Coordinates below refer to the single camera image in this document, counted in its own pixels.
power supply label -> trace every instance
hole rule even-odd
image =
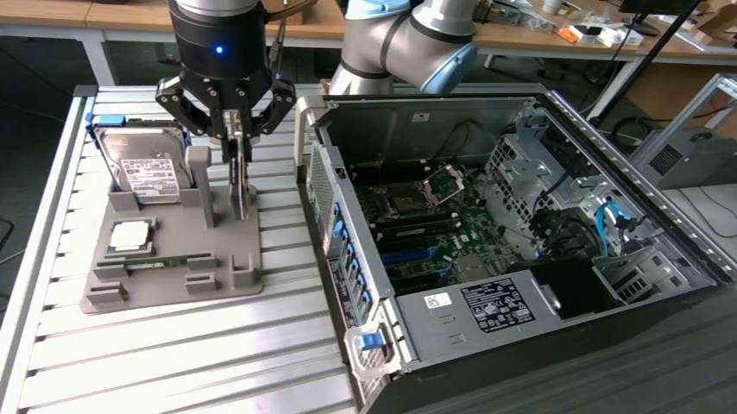
[[[534,315],[512,279],[461,289],[476,322],[488,334],[534,321]]]

motherboard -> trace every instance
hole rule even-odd
[[[521,260],[472,181],[445,165],[422,180],[355,187],[398,295],[486,279]]]

floor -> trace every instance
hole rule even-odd
[[[110,42],[114,70],[120,85],[154,85],[161,78],[174,76],[178,65],[161,63],[152,44]],[[175,52],[174,45],[166,52]],[[564,93],[580,108],[600,94],[600,87],[582,76],[601,76],[606,62],[536,60],[532,58],[496,59],[494,67],[482,67],[484,57],[466,82],[541,82]],[[297,83],[315,83],[329,78],[339,63],[338,50],[287,48],[282,62],[283,75]],[[542,77],[542,69],[550,75]],[[38,203],[55,156],[58,137],[75,85],[95,83],[87,56],[76,41],[54,39],[0,38],[0,218],[15,225],[12,236],[0,251],[0,261],[24,249]],[[617,112],[637,111],[624,103]],[[4,232],[0,223],[0,238]],[[12,290],[22,257],[0,265],[0,309]]]

warning label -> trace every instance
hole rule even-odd
[[[472,308],[476,322],[488,334],[534,321],[534,315],[512,279],[466,287],[461,292]]]
[[[130,188],[139,197],[179,196],[173,160],[152,158],[148,160],[122,160]]]

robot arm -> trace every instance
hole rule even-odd
[[[233,156],[223,111],[238,112],[246,138],[270,134],[295,103],[291,82],[275,79],[267,68],[265,25],[297,13],[307,0],[278,13],[266,12],[259,0],[170,1],[174,33],[181,51],[181,75],[163,79],[156,100],[195,135],[223,143],[223,160]],[[210,110],[206,114],[187,99],[189,91]],[[255,103],[273,92],[273,102],[258,116]]]
[[[393,75],[422,92],[449,93],[469,73],[474,0],[351,0],[331,94],[391,93]]]

